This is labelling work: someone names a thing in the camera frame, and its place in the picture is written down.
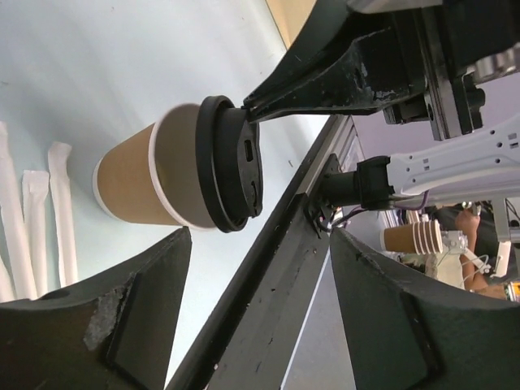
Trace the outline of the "black coffee cup lid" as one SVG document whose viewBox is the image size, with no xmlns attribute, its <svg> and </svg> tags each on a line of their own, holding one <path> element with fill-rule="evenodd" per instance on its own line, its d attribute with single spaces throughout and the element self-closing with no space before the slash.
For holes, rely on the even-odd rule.
<svg viewBox="0 0 520 390">
<path fill-rule="evenodd" d="M 259 126 L 225 96 L 206 97 L 199 108 L 195 152 L 206 209 L 225 233 L 242 230 L 262 212 Z"/>
</svg>

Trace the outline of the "brown paper coffee cup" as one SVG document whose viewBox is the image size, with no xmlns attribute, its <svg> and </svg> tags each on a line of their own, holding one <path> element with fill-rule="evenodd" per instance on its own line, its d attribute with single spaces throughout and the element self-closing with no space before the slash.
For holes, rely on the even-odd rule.
<svg viewBox="0 0 520 390">
<path fill-rule="evenodd" d="M 93 193 L 111 217 L 139 224 L 215 230 L 197 174 L 200 106 L 185 103 L 107 152 L 93 172 Z"/>
</svg>

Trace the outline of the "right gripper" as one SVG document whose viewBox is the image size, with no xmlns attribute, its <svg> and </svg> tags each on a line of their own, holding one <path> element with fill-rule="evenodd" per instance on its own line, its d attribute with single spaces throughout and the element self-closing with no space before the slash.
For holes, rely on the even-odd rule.
<svg viewBox="0 0 520 390">
<path fill-rule="evenodd" d="M 519 71 L 519 3 L 444 1 L 415 11 L 423 61 L 408 63 L 388 35 L 389 13 L 389 1 L 316 2 L 284 76 L 243 101 L 249 120 L 384 109 L 388 124 L 429 122 L 437 141 L 481 128 L 480 86 Z"/>
</svg>

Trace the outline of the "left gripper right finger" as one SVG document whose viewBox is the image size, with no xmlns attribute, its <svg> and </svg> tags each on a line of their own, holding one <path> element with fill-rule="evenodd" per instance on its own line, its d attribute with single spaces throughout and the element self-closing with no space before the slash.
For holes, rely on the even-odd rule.
<svg viewBox="0 0 520 390">
<path fill-rule="evenodd" d="M 342 229 L 330 239 L 357 388 L 518 388 L 517 303 L 432 279 Z"/>
</svg>

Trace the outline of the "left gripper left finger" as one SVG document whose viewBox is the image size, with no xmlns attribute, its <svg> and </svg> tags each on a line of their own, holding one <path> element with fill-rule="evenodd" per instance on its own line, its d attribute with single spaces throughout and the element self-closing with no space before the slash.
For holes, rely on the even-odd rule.
<svg viewBox="0 0 520 390">
<path fill-rule="evenodd" d="M 191 248 L 181 228 L 77 284 L 2 304 L 2 388 L 163 388 Z"/>
</svg>

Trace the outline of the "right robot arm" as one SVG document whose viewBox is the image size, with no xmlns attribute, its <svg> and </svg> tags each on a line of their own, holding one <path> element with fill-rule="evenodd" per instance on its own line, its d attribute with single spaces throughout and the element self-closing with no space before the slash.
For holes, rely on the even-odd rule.
<svg viewBox="0 0 520 390">
<path fill-rule="evenodd" d="M 254 122 L 287 115 L 427 121 L 436 145 L 326 175 L 332 206 L 382 210 L 460 180 L 518 168 L 517 119 L 488 132 L 481 84 L 519 70 L 516 1 L 318 1 L 276 69 L 244 100 Z"/>
</svg>

